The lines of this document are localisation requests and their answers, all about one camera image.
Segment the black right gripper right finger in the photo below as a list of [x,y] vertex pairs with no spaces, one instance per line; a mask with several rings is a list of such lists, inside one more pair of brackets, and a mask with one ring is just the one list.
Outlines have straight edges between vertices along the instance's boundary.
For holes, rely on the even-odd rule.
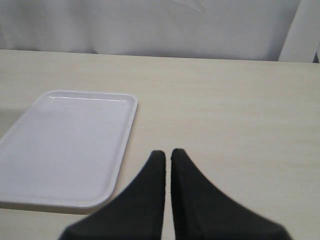
[[232,200],[197,168],[186,151],[171,154],[171,206],[177,240],[290,240],[280,224]]

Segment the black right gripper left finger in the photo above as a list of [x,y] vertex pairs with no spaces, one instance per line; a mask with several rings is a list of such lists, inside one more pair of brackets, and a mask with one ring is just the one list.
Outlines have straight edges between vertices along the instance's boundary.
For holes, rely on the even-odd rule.
[[134,180],[111,202],[68,226],[61,240],[159,240],[166,196],[166,155],[151,152]]

